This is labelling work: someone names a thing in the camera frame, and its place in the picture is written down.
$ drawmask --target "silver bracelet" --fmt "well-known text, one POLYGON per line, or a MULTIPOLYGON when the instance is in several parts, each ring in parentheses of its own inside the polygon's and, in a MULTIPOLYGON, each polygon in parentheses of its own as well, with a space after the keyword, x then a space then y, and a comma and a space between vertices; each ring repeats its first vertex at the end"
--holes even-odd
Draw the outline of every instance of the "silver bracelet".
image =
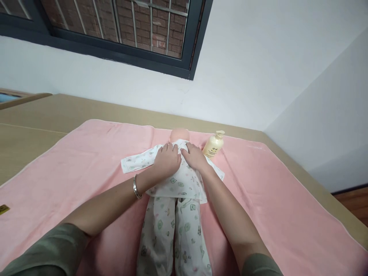
POLYGON ((136 174, 134 177, 133 177, 133 190, 134 190, 134 193, 135 195, 137 196, 138 199, 141 199, 142 196, 139 195, 138 191, 137 191, 137 185, 135 184, 135 177, 137 176, 138 174, 136 174))

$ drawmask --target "human hand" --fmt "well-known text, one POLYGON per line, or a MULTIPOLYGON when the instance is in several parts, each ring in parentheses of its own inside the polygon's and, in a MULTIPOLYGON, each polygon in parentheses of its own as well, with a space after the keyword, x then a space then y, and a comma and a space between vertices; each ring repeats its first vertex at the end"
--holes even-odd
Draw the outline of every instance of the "human hand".
POLYGON ((167 143, 158 149, 152 167, 154 173, 159 175, 162 180, 178 171, 181 163, 181 155, 177 151, 177 145, 173 146, 171 143, 167 143))
POLYGON ((187 143, 187 147, 188 151, 181 149, 181 153, 183 154, 189 166, 198 170, 199 172, 206 169, 209 164, 201 149, 191 143, 187 143))

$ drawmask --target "wooden floor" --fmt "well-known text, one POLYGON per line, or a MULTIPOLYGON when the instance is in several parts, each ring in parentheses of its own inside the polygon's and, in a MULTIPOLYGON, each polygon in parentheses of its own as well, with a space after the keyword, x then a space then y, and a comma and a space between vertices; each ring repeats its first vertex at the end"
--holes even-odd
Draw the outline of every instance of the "wooden floor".
POLYGON ((368 187, 337 194, 335 198, 368 227, 368 187))

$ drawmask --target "bottle label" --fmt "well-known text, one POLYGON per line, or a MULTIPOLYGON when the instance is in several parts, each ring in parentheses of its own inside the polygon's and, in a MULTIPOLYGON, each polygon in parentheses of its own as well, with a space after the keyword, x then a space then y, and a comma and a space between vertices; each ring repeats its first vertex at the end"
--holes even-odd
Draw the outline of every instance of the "bottle label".
POLYGON ((204 155, 207 156, 208 158, 212 158, 217 153, 217 150, 218 150, 218 148, 213 147, 210 150, 207 150, 204 155))

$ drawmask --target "doll head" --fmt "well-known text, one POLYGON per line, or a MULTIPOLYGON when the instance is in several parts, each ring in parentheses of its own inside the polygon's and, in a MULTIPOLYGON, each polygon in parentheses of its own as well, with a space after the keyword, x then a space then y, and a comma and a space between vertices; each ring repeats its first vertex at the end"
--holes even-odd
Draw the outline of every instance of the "doll head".
POLYGON ((189 131, 185 128, 175 128, 171 131, 169 142, 173 143, 178 139, 189 141, 189 131))

